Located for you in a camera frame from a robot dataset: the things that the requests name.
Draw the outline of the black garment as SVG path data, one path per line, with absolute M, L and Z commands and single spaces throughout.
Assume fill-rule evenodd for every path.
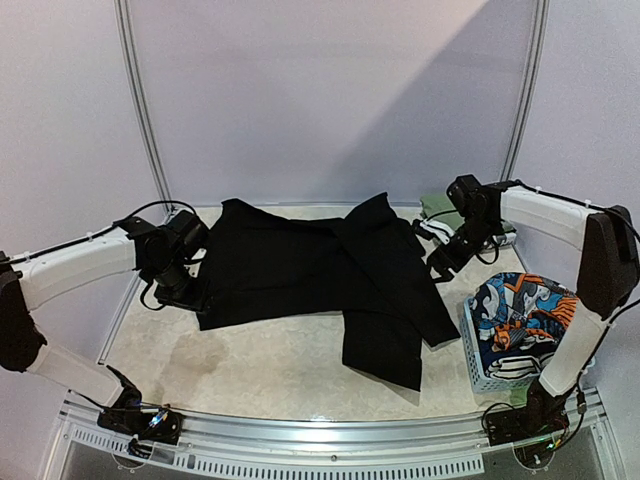
M 317 220 L 229 199 L 199 268 L 208 282 L 199 327 L 339 311 L 343 365 L 418 391 L 422 346 L 459 337 L 424 255 L 384 193 Z

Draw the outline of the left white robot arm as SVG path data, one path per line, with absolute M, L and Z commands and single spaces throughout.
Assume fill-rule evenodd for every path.
M 1 366 L 49 379 L 108 410 L 128 434 L 148 426 L 136 389 L 108 366 L 79 356 L 45 338 L 32 313 L 50 300 L 94 281 L 135 271 L 160 308 L 200 313 L 206 283 L 191 274 L 201 261 L 208 227 L 182 210 L 155 226 L 137 216 L 66 244 L 21 257 L 1 258 Z

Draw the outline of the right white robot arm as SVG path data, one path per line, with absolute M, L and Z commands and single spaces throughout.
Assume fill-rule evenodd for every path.
M 555 240 L 574 252 L 574 272 L 558 280 L 576 295 L 577 316 L 534 386 L 543 397 L 523 407 L 517 427 L 537 436 L 552 424 L 549 399 L 574 390 L 617 315 L 630 306 L 639 285 L 639 231 L 628 208 L 609 207 L 529 186 L 520 180 L 481 183 L 456 177 L 446 195 L 462 223 L 427 257 L 439 282 L 460 273 L 481 248 L 510 222 Z

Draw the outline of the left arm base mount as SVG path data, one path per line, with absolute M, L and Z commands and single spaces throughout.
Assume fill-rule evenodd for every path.
M 105 408 L 97 425 L 141 441 L 177 445 L 185 416 L 169 407 L 143 407 L 140 404 Z

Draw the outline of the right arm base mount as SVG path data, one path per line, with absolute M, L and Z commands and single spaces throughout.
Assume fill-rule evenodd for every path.
M 481 427 L 491 446 L 521 441 L 546 441 L 555 445 L 553 435 L 564 440 L 569 434 L 570 421 L 564 410 L 550 415 L 531 414 L 525 406 L 515 407 L 497 402 L 483 412 Z

